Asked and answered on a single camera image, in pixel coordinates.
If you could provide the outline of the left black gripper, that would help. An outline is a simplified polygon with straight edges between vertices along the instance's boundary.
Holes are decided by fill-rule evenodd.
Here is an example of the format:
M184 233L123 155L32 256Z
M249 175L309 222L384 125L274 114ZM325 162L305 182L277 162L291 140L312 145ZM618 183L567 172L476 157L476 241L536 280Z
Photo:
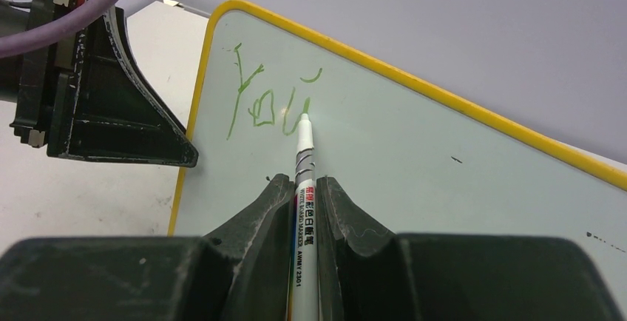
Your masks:
M10 0L10 34L60 19L87 0ZM10 128L24 144L75 161L194 167L186 128L139 70L123 10L58 42L10 57Z

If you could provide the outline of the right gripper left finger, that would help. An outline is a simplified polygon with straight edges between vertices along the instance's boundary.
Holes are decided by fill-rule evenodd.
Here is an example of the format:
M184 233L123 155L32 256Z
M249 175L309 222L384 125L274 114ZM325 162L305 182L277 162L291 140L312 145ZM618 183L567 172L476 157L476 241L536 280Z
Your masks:
M283 320L294 183L202 237L43 237L1 256L3 320Z

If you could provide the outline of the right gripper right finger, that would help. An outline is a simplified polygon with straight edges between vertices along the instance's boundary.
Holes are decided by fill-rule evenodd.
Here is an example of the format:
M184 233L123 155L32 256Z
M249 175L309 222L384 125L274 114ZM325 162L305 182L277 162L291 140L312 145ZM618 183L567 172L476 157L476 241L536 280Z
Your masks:
M589 256L561 238L396 234L339 182L316 188L324 320L621 320Z

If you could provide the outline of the yellow framed whiteboard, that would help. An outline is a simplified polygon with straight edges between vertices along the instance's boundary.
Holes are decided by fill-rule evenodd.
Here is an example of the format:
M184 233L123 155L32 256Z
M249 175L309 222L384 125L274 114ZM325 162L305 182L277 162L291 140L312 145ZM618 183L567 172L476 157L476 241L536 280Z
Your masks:
M243 0L206 27L187 130L199 158L169 233L207 233L293 175L302 113L316 175L389 230L565 238L626 307L624 171Z

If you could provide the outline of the white green marker pen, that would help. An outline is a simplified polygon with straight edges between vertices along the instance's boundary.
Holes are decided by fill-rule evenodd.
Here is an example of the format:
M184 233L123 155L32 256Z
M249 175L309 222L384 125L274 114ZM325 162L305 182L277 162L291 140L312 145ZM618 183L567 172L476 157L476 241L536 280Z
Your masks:
M297 125L294 251L287 319L319 319L318 238L313 127L307 114Z

